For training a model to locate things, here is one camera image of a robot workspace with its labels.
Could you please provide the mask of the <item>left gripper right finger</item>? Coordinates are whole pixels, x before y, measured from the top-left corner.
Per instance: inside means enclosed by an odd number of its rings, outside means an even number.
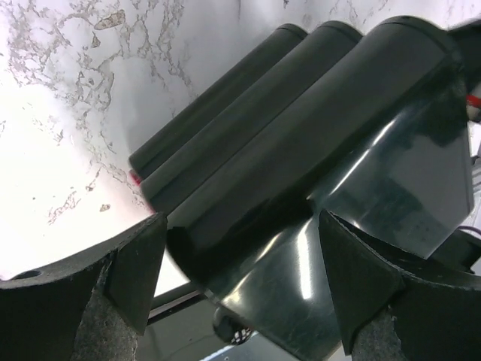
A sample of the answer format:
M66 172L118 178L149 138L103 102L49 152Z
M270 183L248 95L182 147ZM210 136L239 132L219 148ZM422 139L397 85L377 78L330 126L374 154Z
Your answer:
M478 360L480 277L391 246L323 210L319 237L345 354Z

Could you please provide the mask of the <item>black pink drawer organizer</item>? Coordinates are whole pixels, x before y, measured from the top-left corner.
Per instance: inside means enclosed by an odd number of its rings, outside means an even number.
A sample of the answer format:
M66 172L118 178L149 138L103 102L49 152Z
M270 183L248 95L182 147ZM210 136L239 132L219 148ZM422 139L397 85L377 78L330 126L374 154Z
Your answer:
M367 34L328 21L274 34L129 158L167 249L216 303L227 344L253 332L300 360L342 347L319 214L473 274L480 240L467 100L480 22L418 17Z

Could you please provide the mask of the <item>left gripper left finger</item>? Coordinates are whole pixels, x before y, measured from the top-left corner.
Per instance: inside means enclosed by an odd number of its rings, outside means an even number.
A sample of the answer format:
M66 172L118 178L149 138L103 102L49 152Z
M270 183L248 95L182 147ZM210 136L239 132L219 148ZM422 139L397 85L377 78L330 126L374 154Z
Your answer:
M3 360L134 360L167 221L154 214L60 261L1 282Z

